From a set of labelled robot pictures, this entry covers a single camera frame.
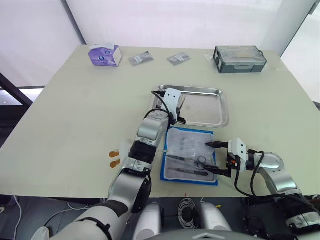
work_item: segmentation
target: floor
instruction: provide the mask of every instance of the floor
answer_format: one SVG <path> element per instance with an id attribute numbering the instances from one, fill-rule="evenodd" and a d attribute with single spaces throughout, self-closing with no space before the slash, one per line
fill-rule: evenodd
<path id="1" fill-rule="evenodd" d="M 164 225 L 162 232 L 178 230 L 182 227 L 179 224 L 177 208 L 182 198 L 150 198 L 148 203 L 159 203 L 164 208 Z M 245 216 L 247 208 L 243 207 L 241 197 L 215 197 L 204 198 L 205 202 L 221 205 L 219 208 L 223 213 L 231 228 L 235 232 L 242 232 L 243 216 Z M 193 198 L 197 204 L 201 198 Z M 67 202 L 44 198 L 44 197 L 20 197 L 19 202 L 22 208 L 22 219 L 17 229 L 16 240 L 30 240 L 37 229 L 53 214 L 69 209 Z M 83 204 L 70 203 L 73 208 L 85 207 Z M 61 213 L 54 217 L 48 224 L 53 235 L 56 235 L 67 224 L 71 223 L 84 210 L 71 210 Z M 286 226 L 282 211 L 277 204 L 268 203 L 264 205 L 251 206 L 250 216 L 259 216 L 262 218 L 269 235 L 288 234 L 289 229 Z M 13 239 L 14 229 L 19 218 L 19 209 L 17 205 L 9 206 L 0 214 L 0 239 Z M 134 234 L 135 226 L 139 219 L 139 214 L 134 214 L 123 234 L 122 240 L 131 240 Z"/>

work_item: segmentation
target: small plastic bag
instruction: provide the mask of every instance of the small plastic bag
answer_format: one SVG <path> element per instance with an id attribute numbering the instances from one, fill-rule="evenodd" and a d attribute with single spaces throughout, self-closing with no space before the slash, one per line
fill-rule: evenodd
<path id="1" fill-rule="evenodd" d="M 133 65 L 133 66 L 136 66 L 138 64 L 141 64 L 141 63 L 147 63 L 147 62 L 150 62 L 152 61 L 154 58 L 151 56 L 151 54 L 146 51 L 144 53 L 141 53 L 137 56 L 133 56 L 133 57 L 130 57 L 129 58 L 129 62 Z"/>
<path id="2" fill-rule="evenodd" d="M 190 60 L 191 58 L 185 52 L 180 52 L 177 55 L 168 57 L 167 59 L 170 63 L 176 66 Z"/>

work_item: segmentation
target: tissue box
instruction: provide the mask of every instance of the tissue box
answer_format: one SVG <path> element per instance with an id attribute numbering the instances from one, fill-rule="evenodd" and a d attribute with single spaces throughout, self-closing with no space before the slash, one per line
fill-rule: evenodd
<path id="1" fill-rule="evenodd" d="M 122 55 L 118 45 L 96 44 L 90 47 L 88 53 L 93 65 L 117 67 Z"/>

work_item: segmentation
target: stainless steel tray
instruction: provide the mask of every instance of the stainless steel tray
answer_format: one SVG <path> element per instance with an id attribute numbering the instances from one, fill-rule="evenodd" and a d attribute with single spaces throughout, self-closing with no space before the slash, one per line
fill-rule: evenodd
<path id="1" fill-rule="evenodd" d="M 177 89 L 185 95 L 180 117 L 186 120 L 186 125 L 211 128 L 222 128 L 229 123 L 226 98 L 223 92 L 214 88 L 160 85 L 157 91 L 168 88 Z M 155 97 L 152 107 L 161 106 Z"/>

